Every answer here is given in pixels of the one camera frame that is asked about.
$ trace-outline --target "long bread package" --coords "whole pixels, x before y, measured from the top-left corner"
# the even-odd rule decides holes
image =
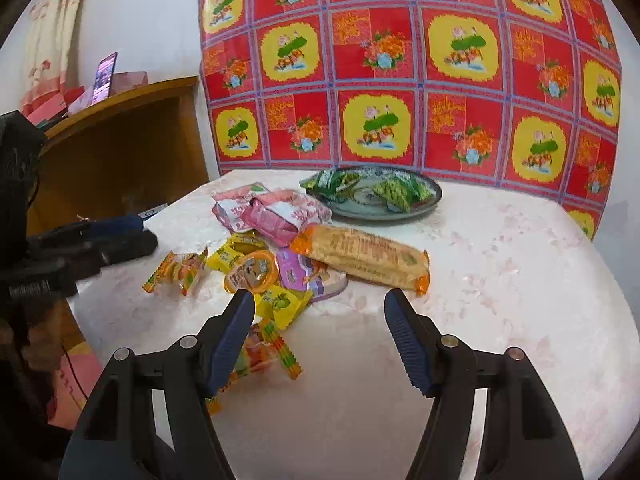
[[[357,229],[312,225],[289,249],[370,282],[414,290],[429,288],[429,255],[407,245]]]

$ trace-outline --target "white tablecloth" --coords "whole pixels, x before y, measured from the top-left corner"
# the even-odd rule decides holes
[[[98,357],[127,346],[167,348],[197,333],[230,297],[212,272],[193,298],[142,291],[169,250],[217,248],[228,232],[211,213],[214,191],[251,182],[297,187],[308,171],[242,170],[225,175],[147,221],[155,257],[105,269],[82,284],[72,309]],[[640,344],[628,304],[590,241],[554,202],[499,189],[442,183],[430,216],[362,229],[431,257],[431,288],[408,297],[442,333],[471,348],[523,348],[574,442],[586,480],[622,448],[640,413]],[[251,376],[220,395],[214,424],[239,480],[369,479],[406,475],[431,401],[411,386],[383,316],[388,287],[353,280],[313,304],[284,333],[303,367]],[[461,478],[474,476],[486,394],[478,391]],[[156,406],[158,432],[169,439]]]

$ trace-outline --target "oval plate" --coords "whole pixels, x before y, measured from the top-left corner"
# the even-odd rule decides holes
[[[344,202],[335,202],[314,192],[310,192],[310,194],[325,203],[334,214],[347,218],[376,222],[415,218],[432,211],[442,198],[442,189],[436,182],[413,171],[391,166],[351,166],[337,168],[335,173],[346,171],[358,173],[360,180],[351,188],[351,197]],[[431,191],[431,196],[422,202],[413,204],[409,212],[392,211],[386,206],[386,201],[377,197],[371,188],[398,174],[414,176]]]

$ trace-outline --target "red patterned wall covering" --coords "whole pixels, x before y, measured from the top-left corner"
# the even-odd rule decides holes
[[[200,0],[200,9],[221,173],[392,164],[551,198],[593,237],[620,116],[620,60],[601,0]],[[388,125],[365,131],[372,118]]]

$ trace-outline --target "white wall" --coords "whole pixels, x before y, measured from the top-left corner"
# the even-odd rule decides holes
[[[603,0],[622,62],[618,152],[594,244],[640,326],[640,44],[611,0]]]
[[[29,19],[25,11],[0,50],[0,112],[20,101],[22,48]],[[117,72],[146,70],[149,82],[200,71],[198,0],[82,0],[69,61],[70,82],[94,81],[98,62],[118,52]],[[196,116],[209,177],[218,176],[204,89],[198,86]]]

